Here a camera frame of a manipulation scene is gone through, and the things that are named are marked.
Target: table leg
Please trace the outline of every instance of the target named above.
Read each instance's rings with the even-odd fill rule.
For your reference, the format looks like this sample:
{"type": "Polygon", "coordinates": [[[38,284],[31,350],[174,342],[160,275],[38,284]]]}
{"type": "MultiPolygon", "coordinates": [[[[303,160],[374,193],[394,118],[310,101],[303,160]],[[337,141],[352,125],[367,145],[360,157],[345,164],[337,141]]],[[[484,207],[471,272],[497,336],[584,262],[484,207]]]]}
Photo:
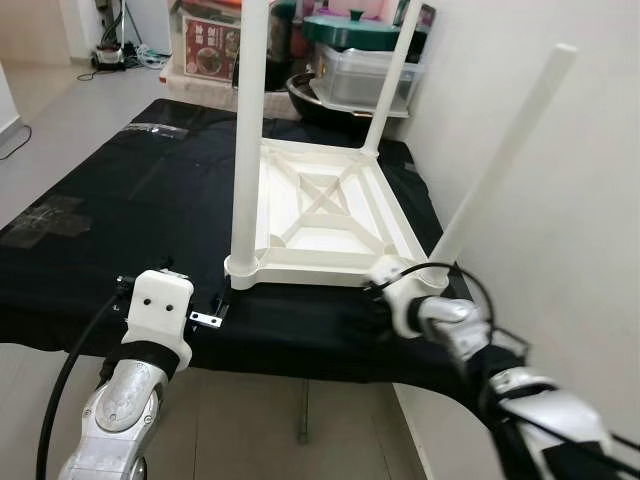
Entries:
{"type": "Polygon", "coordinates": [[[302,380],[302,394],[300,396],[300,418],[298,423],[298,444],[306,445],[309,441],[309,380],[302,380]]]}

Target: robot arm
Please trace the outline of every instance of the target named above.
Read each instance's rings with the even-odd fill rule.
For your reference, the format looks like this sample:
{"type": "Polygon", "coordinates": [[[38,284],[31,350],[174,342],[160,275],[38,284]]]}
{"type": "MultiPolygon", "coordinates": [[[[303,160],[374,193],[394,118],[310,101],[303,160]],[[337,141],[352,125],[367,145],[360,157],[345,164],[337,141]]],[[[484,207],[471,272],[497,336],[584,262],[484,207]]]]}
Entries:
{"type": "Polygon", "coordinates": [[[146,478],[144,449],[164,392],[174,373],[191,360],[184,340],[187,320],[207,327],[221,323],[218,317],[190,312],[192,293],[185,276],[168,270],[148,270],[135,279],[127,333],[108,359],[115,368],[84,407],[81,439],[60,480],[146,478]]]}
{"type": "Polygon", "coordinates": [[[510,349],[500,349],[498,358],[491,326],[474,303],[440,297],[417,274],[399,275],[404,267],[384,257],[370,273],[369,290],[389,305],[397,334],[423,335],[450,353],[473,390],[476,414],[492,434],[507,478],[607,480],[619,479],[618,469],[640,478],[607,456],[611,437],[591,406],[510,349]]]}

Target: black cloth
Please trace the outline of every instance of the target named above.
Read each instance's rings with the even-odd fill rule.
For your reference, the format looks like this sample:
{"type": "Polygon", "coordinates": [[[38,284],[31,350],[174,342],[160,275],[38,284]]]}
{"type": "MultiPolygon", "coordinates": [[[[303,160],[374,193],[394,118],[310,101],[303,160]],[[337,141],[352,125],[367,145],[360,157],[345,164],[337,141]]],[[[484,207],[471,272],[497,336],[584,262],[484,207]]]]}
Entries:
{"type": "MultiPolygon", "coordinates": [[[[157,100],[134,121],[188,133],[119,132],[0,231],[0,342],[68,350],[113,294],[116,274],[136,276],[163,257],[191,277],[197,310],[207,310],[218,294],[230,248],[235,114],[157,100]]],[[[265,120],[264,136],[347,147],[363,140],[284,120],[265,120]]],[[[383,141],[379,162],[429,253],[441,228],[407,147],[383,141]]],[[[457,288],[464,295],[461,282],[457,288]]],[[[472,405],[441,347],[392,335],[381,340],[370,307],[355,288],[261,284],[234,292],[222,328],[189,334],[192,365],[399,382],[472,405]]],[[[122,312],[110,312],[83,353],[106,356],[124,331],[122,312]]]]}

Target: green lid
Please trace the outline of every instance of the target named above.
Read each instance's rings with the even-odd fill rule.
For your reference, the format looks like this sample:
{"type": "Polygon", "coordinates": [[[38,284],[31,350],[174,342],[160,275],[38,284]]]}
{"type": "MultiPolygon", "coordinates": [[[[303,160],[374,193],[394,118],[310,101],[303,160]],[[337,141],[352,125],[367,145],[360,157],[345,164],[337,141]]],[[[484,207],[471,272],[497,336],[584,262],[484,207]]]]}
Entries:
{"type": "Polygon", "coordinates": [[[351,20],[333,15],[306,17],[302,34],[313,42],[337,49],[391,51],[395,48],[400,29],[374,20],[358,20],[362,12],[352,11],[351,20]]]}
{"type": "Polygon", "coordinates": [[[284,20],[293,20],[296,16],[296,0],[276,0],[271,5],[271,15],[284,20]]]}

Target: tiled floor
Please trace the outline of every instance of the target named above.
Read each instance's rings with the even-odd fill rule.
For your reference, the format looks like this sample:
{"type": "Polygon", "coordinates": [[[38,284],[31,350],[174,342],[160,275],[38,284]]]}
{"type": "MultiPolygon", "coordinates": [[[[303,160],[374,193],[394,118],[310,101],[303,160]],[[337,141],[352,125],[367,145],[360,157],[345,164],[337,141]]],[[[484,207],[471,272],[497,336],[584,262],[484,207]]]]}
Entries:
{"type": "MultiPolygon", "coordinates": [[[[74,82],[29,120],[31,142],[0,163],[0,226],[163,96],[156,77],[141,69],[74,82]]],[[[1,478],[33,478],[42,415],[63,361],[60,352],[0,345],[1,478]]],[[[82,357],[67,385],[53,433],[52,479],[77,442],[79,412],[99,366],[82,357]]],[[[150,480],[423,478],[389,385],[311,382],[306,446],[296,443],[300,388],[298,379],[177,374],[147,451],[150,480]]]]}

